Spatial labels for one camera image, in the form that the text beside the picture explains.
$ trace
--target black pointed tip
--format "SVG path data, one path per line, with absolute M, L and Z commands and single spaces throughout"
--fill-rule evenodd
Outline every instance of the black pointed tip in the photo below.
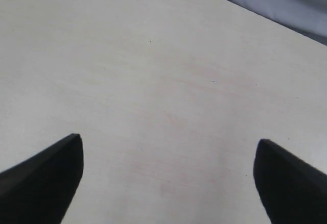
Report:
M 258 143 L 253 175 L 273 224 L 327 223 L 327 176 L 276 143 Z
M 71 134 L 0 174 L 0 223 L 58 224 L 83 174 L 80 135 Z

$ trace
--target black object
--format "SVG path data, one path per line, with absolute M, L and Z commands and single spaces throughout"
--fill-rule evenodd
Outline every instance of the black object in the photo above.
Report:
M 327 176 L 270 140 L 256 151 L 254 180 L 273 224 L 327 223 Z
M 83 174 L 80 135 L 71 134 L 0 174 L 0 224 L 59 224 Z

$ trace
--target white table surface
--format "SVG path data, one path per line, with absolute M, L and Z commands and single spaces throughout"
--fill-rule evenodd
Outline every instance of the white table surface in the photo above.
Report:
M 326 59 L 225 0 L 0 0 L 0 169 L 76 132 L 63 224 L 268 224 L 256 143 L 327 171 Z

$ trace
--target wooden surface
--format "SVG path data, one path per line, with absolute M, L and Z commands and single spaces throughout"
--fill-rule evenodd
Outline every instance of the wooden surface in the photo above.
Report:
M 0 53 L 0 169 L 82 135 L 64 224 L 268 224 L 260 138 L 327 171 L 327 48 L 225 0 L 0 0 Z

